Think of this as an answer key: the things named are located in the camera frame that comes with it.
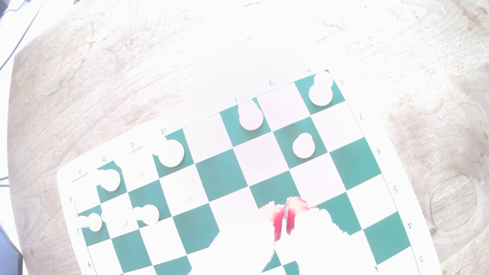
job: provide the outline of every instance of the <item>chess piece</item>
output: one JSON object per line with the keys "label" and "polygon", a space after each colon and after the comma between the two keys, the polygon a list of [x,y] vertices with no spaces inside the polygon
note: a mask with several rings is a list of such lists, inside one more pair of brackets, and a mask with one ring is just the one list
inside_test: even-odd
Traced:
{"label": "chess piece", "polygon": [[333,99],[333,78],[327,71],[314,76],[314,84],[309,88],[309,99],[316,106],[326,106]]}
{"label": "chess piece", "polygon": [[158,156],[161,164],[172,168],[178,166],[183,161],[185,150],[177,140],[163,137],[162,141],[156,144],[155,155]]}
{"label": "chess piece", "polygon": [[144,164],[141,161],[145,157],[144,148],[137,149],[132,153],[125,153],[117,157],[115,164],[121,167],[124,177],[141,177],[145,172]]}
{"label": "chess piece", "polygon": [[90,228],[93,232],[100,231],[102,229],[102,218],[97,213],[92,213],[88,217],[87,216],[79,216],[78,222],[80,227]]}
{"label": "chess piece", "polygon": [[133,213],[136,220],[143,221],[147,225],[154,225],[159,220],[159,211],[154,205],[135,207]]}
{"label": "chess piece", "polygon": [[96,185],[100,185],[107,191],[116,191],[121,184],[121,177],[119,172],[109,169],[109,170],[95,170],[93,172],[95,175]]}
{"label": "chess piece", "polygon": [[292,144],[294,154],[301,159],[307,159],[312,156],[315,148],[316,146],[312,140],[312,136],[308,133],[300,134]]}
{"label": "chess piece", "polygon": [[263,124],[263,113],[252,99],[240,100],[238,103],[240,124],[248,131],[254,131]]}
{"label": "chess piece", "polygon": [[117,210],[103,211],[102,220],[112,226],[124,227],[127,225],[128,217]]}

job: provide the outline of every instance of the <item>wood grain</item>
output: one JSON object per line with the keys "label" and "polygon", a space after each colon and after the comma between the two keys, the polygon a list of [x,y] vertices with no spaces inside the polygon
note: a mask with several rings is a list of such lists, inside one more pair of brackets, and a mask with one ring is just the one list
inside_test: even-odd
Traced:
{"label": "wood grain", "polygon": [[179,108],[212,49],[269,39],[280,47],[265,54],[315,44],[350,68],[383,118],[444,273],[489,274],[488,10],[487,0],[79,2],[16,56],[12,74],[9,178],[29,273],[80,274],[60,167]]}

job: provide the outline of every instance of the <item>white square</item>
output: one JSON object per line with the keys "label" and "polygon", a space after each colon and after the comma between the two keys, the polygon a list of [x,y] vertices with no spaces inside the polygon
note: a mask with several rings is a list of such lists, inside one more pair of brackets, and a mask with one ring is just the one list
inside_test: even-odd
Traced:
{"label": "white square", "polygon": [[377,268],[381,275],[415,275],[420,273],[411,247],[381,262]]}
{"label": "white square", "polygon": [[291,168],[290,174],[301,198],[312,206],[346,191],[329,153]]}
{"label": "white square", "polygon": [[287,275],[283,266],[279,266],[262,273],[262,275]]}
{"label": "white square", "polygon": [[328,152],[363,137],[346,101],[311,115],[311,119]]}
{"label": "white square", "polygon": [[397,211],[382,174],[346,191],[362,229]]}
{"label": "white square", "polygon": [[[204,186],[200,181],[195,164],[167,175],[159,180],[165,194],[166,203],[172,216],[202,206],[209,202],[205,194]],[[181,196],[190,192],[190,196]]]}
{"label": "white square", "polygon": [[186,255],[173,218],[139,230],[153,265]]}
{"label": "white square", "polygon": [[112,240],[108,239],[88,247],[92,264],[98,274],[119,275],[122,268]]}
{"label": "white square", "polygon": [[234,153],[248,186],[289,169],[272,132],[234,147]]}
{"label": "white square", "polygon": [[187,255],[190,266],[195,270],[206,270],[208,263],[212,262],[212,254],[209,248],[204,248],[202,250],[190,253]]}
{"label": "white square", "polygon": [[221,114],[215,114],[183,129],[194,163],[233,148]]}
{"label": "white square", "polygon": [[295,261],[294,244],[292,238],[287,234],[287,220],[282,220],[282,234],[280,240],[275,242],[275,252],[277,252],[278,259],[282,265]]}
{"label": "white square", "polygon": [[370,250],[370,245],[368,244],[367,237],[363,230],[350,235],[350,240],[355,246],[355,249],[351,252],[356,254],[352,255],[352,257],[361,259],[362,265],[365,268],[373,270],[377,263],[375,262],[374,255],[372,254],[372,250]]}
{"label": "white square", "polygon": [[221,231],[252,219],[258,211],[249,187],[213,200],[209,204]]}
{"label": "white square", "polygon": [[153,266],[149,266],[131,272],[126,272],[124,275],[156,275],[156,270]]}
{"label": "white square", "polygon": [[75,180],[72,183],[73,199],[76,204],[78,213],[93,208],[100,204],[100,198],[98,197],[97,186],[93,184],[92,175],[87,175]]}
{"label": "white square", "polygon": [[260,95],[257,99],[272,131],[310,116],[294,84]]}
{"label": "white square", "polygon": [[147,148],[139,148],[129,153],[124,161],[115,163],[121,167],[128,192],[159,179],[153,155]]}
{"label": "white square", "polygon": [[139,229],[139,226],[137,226],[137,221],[133,217],[133,205],[131,205],[131,200],[129,199],[128,193],[124,193],[111,200],[101,203],[100,207],[102,208],[102,215],[104,214],[104,211],[116,211],[117,213],[127,215],[128,217],[127,224],[124,227],[119,227],[118,225],[114,225],[112,223],[106,223],[107,231],[109,232],[109,236],[111,238],[115,238]]}

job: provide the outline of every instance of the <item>green square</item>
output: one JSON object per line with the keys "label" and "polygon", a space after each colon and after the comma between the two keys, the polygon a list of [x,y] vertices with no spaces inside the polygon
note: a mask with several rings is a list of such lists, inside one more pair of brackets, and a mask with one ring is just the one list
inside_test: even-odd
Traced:
{"label": "green square", "polygon": [[208,248],[219,233],[209,204],[178,214],[173,220],[187,254]]}
{"label": "green square", "polygon": [[[302,133],[309,133],[312,136],[312,140],[316,145],[316,149],[312,156],[307,159],[301,159],[297,157],[292,151],[292,144],[295,139]],[[320,155],[327,153],[326,147],[324,147],[323,140],[317,132],[316,126],[312,122],[311,117],[306,117],[298,122],[294,122],[283,128],[278,129],[273,132],[275,138],[277,139],[278,145],[282,154],[284,155],[285,161],[289,168],[296,167],[299,164],[303,164],[309,160],[312,160]]]}
{"label": "green square", "polygon": [[265,271],[268,271],[270,269],[279,267],[281,265],[282,264],[280,263],[280,260],[278,259],[277,251],[274,251],[272,259],[267,263],[265,268],[263,268],[262,272],[265,272]]}
{"label": "green square", "polygon": [[97,185],[97,192],[98,192],[98,197],[100,198],[100,203],[111,200],[111,199],[127,192],[126,183],[124,181],[124,177],[122,176],[122,170],[119,166],[117,166],[115,164],[114,161],[111,161],[111,162],[99,167],[98,169],[99,170],[113,169],[113,170],[117,171],[119,173],[119,176],[121,177],[121,184],[120,184],[119,188],[114,192],[107,191],[104,188],[102,188],[100,185]]}
{"label": "green square", "polygon": [[285,274],[287,275],[299,275],[299,265],[296,261],[284,265]]}
{"label": "green square", "polygon": [[399,212],[365,228],[363,232],[377,264],[411,246]]}
{"label": "green square", "polygon": [[309,99],[309,88],[314,84],[314,76],[315,74],[310,75],[308,77],[304,77],[294,82],[310,114],[315,114],[319,111],[322,111],[324,109],[327,109],[331,106],[334,106],[338,103],[345,101],[345,98],[341,94],[338,85],[336,84],[335,81],[333,81],[333,85],[331,86],[331,90],[333,91],[333,99],[331,100],[331,102],[326,106],[314,105]]}
{"label": "green square", "polygon": [[289,171],[254,184],[249,189],[258,207],[262,207],[271,201],[274,201],[275,204],[284,205],[288,197],[300,197]]}
{"label": "green square", "polygon": [[352,235],[361,230],[360,223],[356,218],[355,211],[353,210],[353,206],[350,203],[350,199],[346,192],[318,204],[317,207],[326,209],[331,216],[331,220],[343,230],[343,232]]}
{"label": "green square", "polygon": [[[88,217],[92,213],[97,213],[99,215],[102,215],[102,208],[100,207],[100,205],[97,205],[93,208],[90,208],[86,211],[83,211],[80,214],[78,214],[78,216],[87,216]],[[97,232],[93,232],[88,227],[82,228],[82,234],[83,234],[83,237],[85,239],[85,243],[87,244],[87,246],[91,246],[91,245],[103,242],[103,241],[111,238],[109,236],[109,231],[107,231],[107,225],[105,224],[105,222],[102,222],[102,228]]]}
{"label": "green square", "polygon": [[[256,97],[253,101],[260,108],[260,104]],[[240,145],[254,138],[257,138],[263,134],[270,132],[270,127],[268,126],[267,119],[263,117],[263,124],[254,131],[248,131],[243,128],[240,124],[240,116],[238,115],[238,105],[234,105],[221,112],[222,121],[226,127],[227,134],[233,146]]]}
{"label": "green square", "polygon": [[195,166],[210,202],[248,186],[233,149]]}
{"label": "green square", "polygon": [[112,244],[122,267],[122,272],[125,273],[151,265],[139,230],[112,238]]}
{"label": "green square", "polygon": [[158,177],[160,178],[163,178],[166,175],[170,175],[173,172],[177,172],[178,170],[184,169],[185,167],[194,164],[194,160],[192,158],[192,155],[190,154],[190,149],[188,148],[187,139],[185,138],[183,129],[175,131],[171,134],[167,134],[165,137],[166,139],[174,139],[180,142],[181,145],[183,146],[183,151],[185,154],[183,155],[182,162],[179,165],[172,168],[166,167],[165,165],[161,164],[161,162],[159,162],[158,156],[153,155],[156,171],[158,172]]}
{"label": "green square", "polygon": [[365,138],[330,152],[339,176],[349,190],[380,174],[380,168]]}
{"label": "green square", "polygon": [[188,275],[192,270],[187,256],[154,265],[154,268],[156,275]]}
{"label": "green square", "polygon": [[[129,198],[131,205],[134,207],[143,207],[145,205],[154,205],[159,211],[159,221],[171,217],[168,204],[166,203],[163,189],[161,189],[161,183],[156,180],[140,188],[129,191]],[[137,221],[139,228],[147,226],[142,221]]]}

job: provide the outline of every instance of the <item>black cable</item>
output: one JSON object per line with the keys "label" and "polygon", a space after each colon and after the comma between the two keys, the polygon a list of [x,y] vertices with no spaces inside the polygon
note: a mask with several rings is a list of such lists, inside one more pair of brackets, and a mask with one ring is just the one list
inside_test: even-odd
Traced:
{"label": "black cable", "polygon": [[12,57],[12,55],[14,54],[14,52],[17,50],[17,48],[19,47],[19,44],[22,42],[22,39],[24,39],[24,36],[25,34],[27,33],[27,31],[29,30],[29,28],[31,27],[32,23],[34,22],[34,20],[36,19],[37,17],[37,14],[39,13],[39,11],[41,10],[41,7],[43,6],[43,4],[41,4],[41,6],[39,7],[39,9],[37,10],[36,12],[36,15],[34,15],[34,18],[32,19],[31,23],[29,23],[29,26],[27,26],[27,29],[25,30],[24,34],[22,34],[22,37],[21,39],[19,40],[19,42],[17,43],[17,45],[15,46],[14,50],[12,51],[12,53],[8,56],[7,60],[5,60],[5,62],[2,64],[2,66],[0,67],[0,70],[3,69],[3,66],[5,66],[5,64],[7,64],[7,62],[10,60],[10,58]]}
{"label": "black cable", "polygon": [[22,6],[23,6],[23,5],[24,5],[26,2],[27,2],[27,0],[24,0],[24,2],[22,2],[21,6],[20,6],[20,7],[18,7],[17,9],[9,9],[9,10],[6,10],[6,11],[5,11],[5,12],[2,14],[2,16],[4,16],[4,15],[5,15],[7,12],[9,12],[9,11],[18,11],[20,8],[22,8]]}

